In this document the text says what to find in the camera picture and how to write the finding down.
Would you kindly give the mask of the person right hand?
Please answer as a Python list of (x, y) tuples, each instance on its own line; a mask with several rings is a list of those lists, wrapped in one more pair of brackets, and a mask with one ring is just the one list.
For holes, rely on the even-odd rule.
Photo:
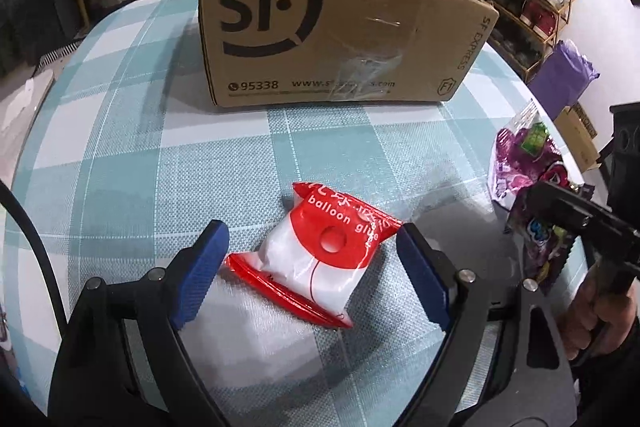
[(598, 289), (597, 268), (589, 270), (572, 303), (558, 320), (565, 354), (570, 361), (589, 347), (600, 321), (606, 327), (593, 354), (608, 355), (623, 344), (637, 318), (636, 287), (633, 283), (625, 295), (605, 295)]

